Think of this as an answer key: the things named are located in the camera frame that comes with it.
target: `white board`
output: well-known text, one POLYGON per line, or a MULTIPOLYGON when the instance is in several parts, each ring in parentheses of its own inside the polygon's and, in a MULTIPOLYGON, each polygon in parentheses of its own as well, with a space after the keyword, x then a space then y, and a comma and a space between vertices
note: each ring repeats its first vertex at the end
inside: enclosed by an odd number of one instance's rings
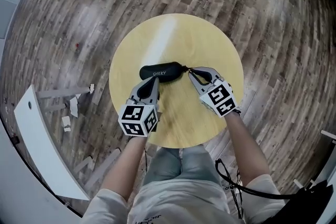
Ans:
POLYGON ((33 85, 21 98, 14 114, 29 154, 50 189, 59 196, 89 200, 52 141, 33 85))

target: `white shirt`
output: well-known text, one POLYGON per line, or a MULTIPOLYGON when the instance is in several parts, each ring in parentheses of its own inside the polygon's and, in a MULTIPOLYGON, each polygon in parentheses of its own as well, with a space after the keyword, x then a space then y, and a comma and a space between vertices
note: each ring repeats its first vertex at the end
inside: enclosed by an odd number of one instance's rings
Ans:
MULTIPOLYGON (((271 177, 261 175, 248 188, 279 194, 271 177)), ((285 205, 243 193, 247 223, 260 223, 285 205)), ((126 201, 117 193, 101 189, 91 201, 82 224, 178 224, 244 223, 229 214, 226 195, 216 183, 204 180, 171 179, 141 187, 128 213, 126 201)))

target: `human arm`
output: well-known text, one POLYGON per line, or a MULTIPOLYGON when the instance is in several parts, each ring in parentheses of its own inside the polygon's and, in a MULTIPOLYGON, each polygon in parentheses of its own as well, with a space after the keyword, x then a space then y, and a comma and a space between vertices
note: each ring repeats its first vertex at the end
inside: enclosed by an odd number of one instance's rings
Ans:
POLYGON ((104 178, 101 189, 109 189, 128 201, 146 142, 147 137, 134 137, 128 142, 104 178))
POLYGON ((269 175, 270 170, 264 153, 250 135, 245 124, 236 112, 225 115, 236 161, 243 185, 246 186, 260 175, 269 175))

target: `person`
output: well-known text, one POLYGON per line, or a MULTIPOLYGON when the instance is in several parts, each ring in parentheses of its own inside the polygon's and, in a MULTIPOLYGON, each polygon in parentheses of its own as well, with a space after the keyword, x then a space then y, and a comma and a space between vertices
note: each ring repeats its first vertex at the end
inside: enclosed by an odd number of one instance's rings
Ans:
MULTIPOLYGON (((239 114, 230 112, 224 118, 243 186, 279 194, 267 160, 239 114)), ((219 175, 203 145, 183 149, 182 159, 179 149, 159 149, 128 211, 127 201, 133 191, 145 144, 146 138, 130 139, 91 201, 82 224, 244 223, 229 214, 219 175)), ((283 200, 243 193, 247 223, 261 223, 284 205, 283 200)))

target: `round wooden table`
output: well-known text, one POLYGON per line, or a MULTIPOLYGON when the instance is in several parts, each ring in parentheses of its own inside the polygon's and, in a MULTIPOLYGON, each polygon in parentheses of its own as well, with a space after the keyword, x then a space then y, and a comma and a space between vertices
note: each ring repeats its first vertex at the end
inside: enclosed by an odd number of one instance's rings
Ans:
MULTIPOLYGON (((186 14, 151 18, 130 31, 118 46, 110 69, 110 93, 119 112, 141 79, 145 65, 176 61, 188 67, 212 67, 231 84, 237 103, 243 97, 244 75, 239 55, 225 34, 211 23, 186 14)), ((149 142, 184 148, 202 144, 225 126, 199 100, 187 73, 169 83, 160 83, 162 112, 157 131, 149 142)))

